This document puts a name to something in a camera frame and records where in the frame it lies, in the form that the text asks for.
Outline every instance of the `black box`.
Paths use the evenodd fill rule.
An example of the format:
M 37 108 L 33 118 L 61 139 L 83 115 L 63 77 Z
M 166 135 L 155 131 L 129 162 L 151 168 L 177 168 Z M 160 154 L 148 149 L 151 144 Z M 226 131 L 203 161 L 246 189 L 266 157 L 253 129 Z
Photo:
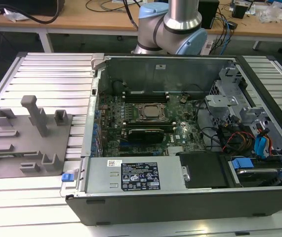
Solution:
M 249 5 L 247 5 L 244 2 L 236 2 L 234 4 L 233 12 L 232 12 L 232 17 L 234 18 L 239 18 L 243 19 L 245 12 L 248 10 Z

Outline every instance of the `wooden table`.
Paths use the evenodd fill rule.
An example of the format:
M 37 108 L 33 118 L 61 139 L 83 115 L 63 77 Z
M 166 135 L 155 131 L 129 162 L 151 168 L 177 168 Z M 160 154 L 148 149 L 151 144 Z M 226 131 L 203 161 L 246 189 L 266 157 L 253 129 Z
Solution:
M 89 7 L 100 10 L 99 2 L 93 0 Z M 13 23 L 4 16 L 0 16 L 0 31 L 33 32 L 38 33 L 45 52 L 53 52 L 49 33 L 58 34 L 92 34 L 136 36 L 137 31 L 130 23 L 126 13 L 120 12 L 93 12 L 85 8 L 87 0 L 65 0 L 64 10 L 51 24 L 42 25 L 32 20 Z M 220 0 L 220 9 L 230 0 Z M 108 8 L 120 6 L 118 3 L 105 4 Z M 138 24 L 136 5 L 130 6 L 134 21 Z M 280 23 L 262 24 L 256 16 L 245 16 L 243 19 L 230 18 L 231 12 L 222 9 L 221 12 L 228 20 L 238 23 L 232 39 L 253 41 L 280 41 L 282 42 L 282 21 Z M 38 16 L 40 20 L 49 20 L 51 17 Z M 212 29 L 208 31 L 208 42 L 211 43 L 222 33 L 222 24 L 215 20 Z

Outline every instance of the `table leg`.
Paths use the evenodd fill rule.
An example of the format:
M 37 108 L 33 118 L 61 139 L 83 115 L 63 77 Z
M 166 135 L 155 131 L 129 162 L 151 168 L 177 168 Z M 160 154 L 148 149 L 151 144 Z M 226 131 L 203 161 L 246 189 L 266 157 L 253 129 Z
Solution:
M 48 33 L 39 32 L 40 40 L 45 53 L 53 53 L 53 47 Z
M 258 50 L 258 49 L 259 49 L 259 46 L 260 46 L 260 44 L 261 44 L 261 42 L 262 42 L 262 41 L 256 41 L 255 44 L 254 44 L 254 46 L 253 46 L 253 49 L 254 49 L 254 50 Z

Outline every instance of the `aluminum extrusion table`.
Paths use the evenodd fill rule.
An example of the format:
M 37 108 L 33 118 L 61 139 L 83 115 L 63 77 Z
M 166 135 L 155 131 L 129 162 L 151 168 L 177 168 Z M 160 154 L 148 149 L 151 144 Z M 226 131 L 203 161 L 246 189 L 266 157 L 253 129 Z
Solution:
M 0 108 L 10 107 L 15 114 L 26 115 L 20 99 L 34 94 L 38 106 L 44 107 L 47 114 L 62 108 L 74 115 L 64 171 L 77 168 L 80 162 L 93 77 L 91 56 L 21 55 L 0 83 Z M 245 59 L 282 109 L 282 67 L 266 57 Z M 236 232 L 250 232 L 258 237 L 282 236 L 282 211 L 268 217 L 87 227 L 60 197 L 60 187 L 61 176 L 0 179 L 0 236 L 236 236 Z

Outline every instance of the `workbench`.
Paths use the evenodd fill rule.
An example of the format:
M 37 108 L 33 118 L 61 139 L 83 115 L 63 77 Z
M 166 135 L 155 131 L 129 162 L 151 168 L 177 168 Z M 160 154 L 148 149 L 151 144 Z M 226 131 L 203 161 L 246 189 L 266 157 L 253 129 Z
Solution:
M 64 172 L 78 168 L 93 74 L 92 54 L 20 54 L 0 82 L 0 108 L 27 115 L 23 95 L 35 95 L 45 113 L 72 114 Z M 263 56 L 245 57 L 282 109 L 282 67 Z M 260 104 L 252 88 L 248 91 Z M 61 176 L 0 179 L 0 236 L 282 236 L 282 211 L 268 217 L 84 226 L 60 196 Z
M 90 8 L 100 9 L 97 1 L 89 4 Z M 120 12 L 93 12 L 85 8 L 87 0 L 65 0 L 64 10 L 51 24 L 42 25 L 31 20 L 13 23 L 4 16 L 0 16 L 0 31 L 4 32 L 31 32 L 37 33 L 43 45 L 44 52 L 53 52 L 49 34 L 80 34 L 80 35 L 115 35 L 137 36 L 136 29 L 132 26 L 126 13 Z M 220 0 L 220 9 L 229 0 Z M 117 3 L 107 3 L 108 8 L 118 7 Z M 138 23 L 138 7 L 130 6 L 133 19 Z M 231 12 L 221 10 L 227 18 Z M 51 17 L 38 16 L 40 20 L 49 20 Z M 277 41 L 282 42 L 282 21 L 280 23 L 259 22 L 256 16 L 245 16 L 243 19 L 230 18 L 238 23 L 232 39 L 251 41 Z M 208 32 L 208 43 L 215 40 L 222 33 L 223 26 L 215 20 L 212 29 Z

